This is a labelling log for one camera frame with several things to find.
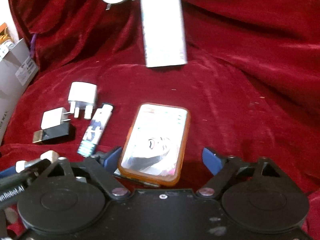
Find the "orange case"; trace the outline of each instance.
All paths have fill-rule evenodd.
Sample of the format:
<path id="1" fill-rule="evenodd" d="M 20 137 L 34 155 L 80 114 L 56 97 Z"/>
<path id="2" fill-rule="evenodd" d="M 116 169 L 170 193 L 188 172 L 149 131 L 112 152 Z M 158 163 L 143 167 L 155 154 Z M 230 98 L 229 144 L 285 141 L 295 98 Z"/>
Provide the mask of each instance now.
<path id="1" fill-rule="evenodd" d="M 168 105 L 153 104 L 153 103 L 144 103 L 142 105 L 146 105 L 146 104 L 156 105 L 156 106 L 168 106 Z M 142 172 L 139 172 L 139 171 L 134 171 L 134 170 L 131 170 L 131 169 L 126 169 L 126 168 L 123 168 L 121 166 L 122 159 L 124 157 L 124 153 L 125 153 L 125 150 L 127 148 L 127 145 L 128 145 L 129 139 L 130 139 L 130 135 L 131 135 L 132 130 L 133 130 L 133 126 L 134 126 L 134 124 L 136 122 L 139 110 L 140 110 L 142 105 L 139 106 L 137 114 L 136 114 L 136 116 L 134 118 L 134 121 L 133 121 L 133 123 L 132 123 L 132 125 L 131 125 L 131 127 L 129 129 L 129 132 L 128 132 L 128 135 L 127 135 L 127 141 L 126 141 L 126 143 L 124 145 L 124 149 L 122 151 L 122 154 L 120 156 L 119 163 L 118 163 L 119 171 L 123 175 L 125 175 L 126 177 L 129 177 L 129 178 L 134 178 L 134 179 L 138 179 L 140 181 L 145 181 L 145 182 L 149 182 L 149 183 L 160 184 L 160 185 L 172 187 L 175 184 L 177 184 L 177 182 L 180 179 L 180 173 L 181 173 L 181 168 L 182 168 L 184 151 L 185 151 L 185 148 L 186 148 L 187 137 L 188 137 L 189 127 L 190 127 L 190 113 L 189 113 L 188 109 L 183 108 L 183 107 L 168 106 L 168 107 L 174 107 L 174 108 L 180 108 L 180 109 L 186 110 L 187 111 L 186 124 L 185 124 L 184 131 L 183 131 L 183 136 L 182 136 L 182 141 L 181 141 L 181 145 L 180 145 L 179 156 L 178 156 L 176 170 L 175 170 L 174 175 L 155 176 L 155 175 L 145 174 L 145 173 L 142 173 Z"/>

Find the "metal bolt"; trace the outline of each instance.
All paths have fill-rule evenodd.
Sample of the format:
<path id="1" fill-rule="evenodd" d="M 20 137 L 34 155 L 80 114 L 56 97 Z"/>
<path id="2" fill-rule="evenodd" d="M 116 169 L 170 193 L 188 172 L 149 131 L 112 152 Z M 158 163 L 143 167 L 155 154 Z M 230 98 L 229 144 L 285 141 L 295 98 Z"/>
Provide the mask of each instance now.
<path id="1" fill-rule="evenodd" d="M 214 194 L 214 189 L 210 188 L 210 187 L 203 187 L 201 189 L 199 189 L 199 193 L 202 196 L 212 196 Z"/>
<path id="2" fill-rule="evenodd" d="M 160 199 L 166 199 L 166 198 L 168 198 L 168 196 L 167 196 L 166 194 L 161 194 L 161 195 L 159 196 L 159 198 L 160 198 Z"/>
<path id="3" fill-rule="evenodd" d="M 128 190 L 124 187 L 117 187 L 112 190 L 112 194 L 116 197 L 124 196 L 128 193 Z"/>

